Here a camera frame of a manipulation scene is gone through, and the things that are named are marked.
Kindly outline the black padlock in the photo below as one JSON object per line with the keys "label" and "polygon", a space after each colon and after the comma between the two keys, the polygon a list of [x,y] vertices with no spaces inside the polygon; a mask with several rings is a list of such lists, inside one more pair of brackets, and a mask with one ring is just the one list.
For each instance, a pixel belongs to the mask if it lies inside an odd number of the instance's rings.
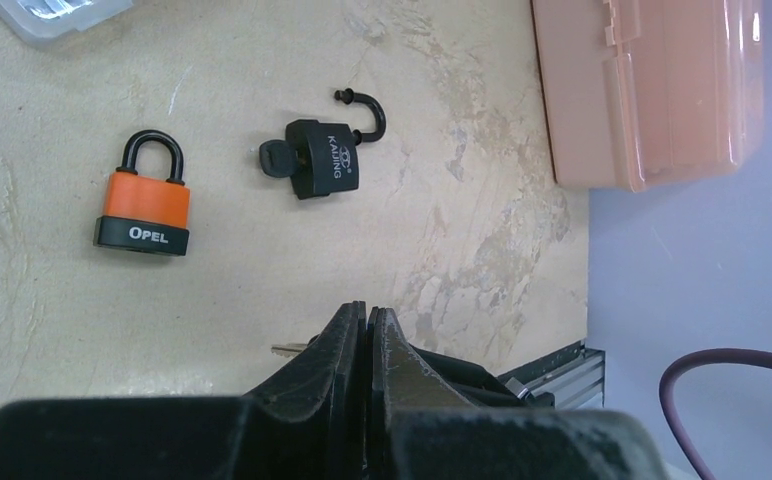
{"label": "black padlock", "polygon": [[363,132],[345,123],[315,119],[299,119],[288,124],[281,176],[291,179],[293,191],[300,200],[358,189],[357,147],[381,140],[386,132],[385,111],[374,97],[347,88],[335,91],[334,98],[346,105],[366,106],[374,117],[375,127],[371,132]]}

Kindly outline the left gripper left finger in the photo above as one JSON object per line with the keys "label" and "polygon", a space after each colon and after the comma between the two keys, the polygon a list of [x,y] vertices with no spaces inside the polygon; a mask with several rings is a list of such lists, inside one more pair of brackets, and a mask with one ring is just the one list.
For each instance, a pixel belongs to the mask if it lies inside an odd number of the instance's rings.
{"label": "left gripper left finger", "polygon": [[361,479],[367,309],[237,396],[16,401],[0,408],[0,479]]}

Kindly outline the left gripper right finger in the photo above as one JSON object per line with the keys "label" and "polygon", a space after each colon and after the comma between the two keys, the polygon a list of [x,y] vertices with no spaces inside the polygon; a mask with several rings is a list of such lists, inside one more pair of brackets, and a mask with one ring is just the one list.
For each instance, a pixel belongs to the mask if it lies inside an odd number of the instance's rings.
{"label": "left gripper right finger", "polygon": [[644,427],[620,412],[482,406],[406,340],[395,311],[368,323],[372,479],[665,479]]}

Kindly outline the orange padlock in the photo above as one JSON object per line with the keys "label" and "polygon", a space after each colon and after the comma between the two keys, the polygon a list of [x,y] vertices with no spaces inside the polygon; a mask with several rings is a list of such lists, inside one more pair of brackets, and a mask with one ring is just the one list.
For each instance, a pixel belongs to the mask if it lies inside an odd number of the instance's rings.
{"label": "orange padlock", "polygon": [[[165,180],[138,170],[141,147],[157,143],[170,156]],[[178,142],[159,130],[141,130],[126,142],[121,165],[109,177],[93,245],[153,255],[184,256],[190,232],[190,190],[183,180],[185,158]]]}

